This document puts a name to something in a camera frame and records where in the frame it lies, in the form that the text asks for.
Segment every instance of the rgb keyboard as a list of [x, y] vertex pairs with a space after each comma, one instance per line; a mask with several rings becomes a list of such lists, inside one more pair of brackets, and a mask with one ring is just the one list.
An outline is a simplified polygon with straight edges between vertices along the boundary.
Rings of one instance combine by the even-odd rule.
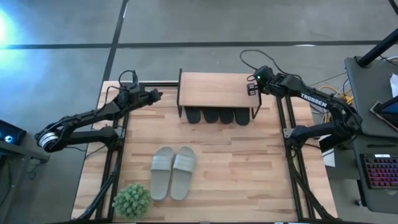
[[362, 154], [370, 189], [398, 189], [398, 155]]

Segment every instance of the gray slide sandal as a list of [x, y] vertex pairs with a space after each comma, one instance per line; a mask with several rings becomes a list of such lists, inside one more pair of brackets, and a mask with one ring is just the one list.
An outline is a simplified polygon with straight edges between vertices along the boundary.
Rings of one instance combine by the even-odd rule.
[[174, 200], [183, 200], [189, 192], [193, 171], [196, 167], [195, 153], [183, 146], [175, 157], [170, 196]]
[[174, 152], [171, 147], [160, 148], [150, 167], [150, 196], [154, 200], [163, 200], [169, 190]]

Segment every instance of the wooden tabletop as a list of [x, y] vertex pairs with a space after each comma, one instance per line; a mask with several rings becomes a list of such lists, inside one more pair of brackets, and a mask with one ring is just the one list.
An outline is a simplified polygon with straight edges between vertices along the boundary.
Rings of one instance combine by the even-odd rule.
[[[104, 93], [110, 85], [118, 86], [118, 83], [104, 83], [98, 106], [104, 103]], [[170, 146], [175, 152], [181, 146], [189, 146], [197, 156], [197, 168], [185, 200], [174, 201], [168, 196], [163, 202], [151, 202], [142, 222], [297, 221], [273, 96], [262, 96], [260, 111], [247, 126], [188, 124], [185, 116], [178, 117], [177, 88], [158, 90], [164, 92], [162, 100], [130, 114], [119, 189], [137, 182], [149, 189], [152, 157], [162, 146]], [[110, 91], [109, 101], [117, 93]], [[299, 98], [292, 98], [292, 103], [297, 124], [313, 125], [308, 103]], [[104, 125], [105, 122], [101, 122], [95, 124], [95, 128]], [[90, 144], [88, 152], [100, 146]], [[82, 214], [98, 193], [105, 157], [104, 149], [85, 161], [72, 218]], [[336, 216], [321, 152], [305, 146], [303, 157], [312, 192], [328, 212]], [[302, 192], [300, 198], [307, 217]], [[114, 222], [125, 222], [125, 219], [114, 217]]]
[[247, 92], [247, 77], [250, 75], [183, 72], [180, 81], [180, 105], [258, 107], [259, 97], [249, 96]]

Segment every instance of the metal bracket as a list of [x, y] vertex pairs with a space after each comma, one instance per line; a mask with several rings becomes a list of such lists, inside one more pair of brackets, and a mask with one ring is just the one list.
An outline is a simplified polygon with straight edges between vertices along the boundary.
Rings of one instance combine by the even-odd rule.
[[285, 138], [290, 138], [294, 128], [284, 128], [284, 136]]

